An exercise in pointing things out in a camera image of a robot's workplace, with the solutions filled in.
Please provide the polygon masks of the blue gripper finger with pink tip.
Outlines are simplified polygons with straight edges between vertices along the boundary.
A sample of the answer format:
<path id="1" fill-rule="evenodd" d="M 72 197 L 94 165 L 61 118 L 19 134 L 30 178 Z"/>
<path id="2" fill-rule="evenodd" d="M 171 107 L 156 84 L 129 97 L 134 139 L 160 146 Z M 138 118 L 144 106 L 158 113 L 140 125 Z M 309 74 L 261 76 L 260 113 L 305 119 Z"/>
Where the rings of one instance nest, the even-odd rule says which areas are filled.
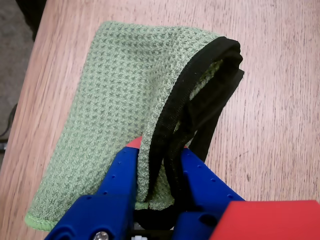
<path id="1" fill-rule="evenodd" d="M 126 239 L 134 226 L 141 140 L 135 138 L 116 154 L 96 193 L 79 197 L 46 239 Z"/>
<path id="2" fill-rule="evenodd" d="M 181 153 L 189 203 L 177 219 L 173 240 L 208 240 L 231 201 L 244 199 L 215 175 L 190 149 Z"/>

